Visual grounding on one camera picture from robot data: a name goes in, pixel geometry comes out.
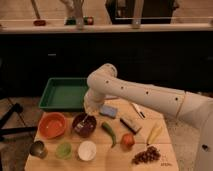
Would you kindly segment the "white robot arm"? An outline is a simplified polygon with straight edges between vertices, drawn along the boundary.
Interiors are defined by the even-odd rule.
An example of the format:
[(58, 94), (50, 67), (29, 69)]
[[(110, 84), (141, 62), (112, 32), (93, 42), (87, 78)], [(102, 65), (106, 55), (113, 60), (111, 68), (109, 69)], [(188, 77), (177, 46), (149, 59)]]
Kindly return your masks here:
[(110, 63), (93, 71), (87, 77), (87, 85), (84, 107), (88, 113), (99, 110), (105, 97), (112, 95), (169, 114), (199, 129), (194, 171), (213, 171), (213, 98), (118, 79), (117, 69)]

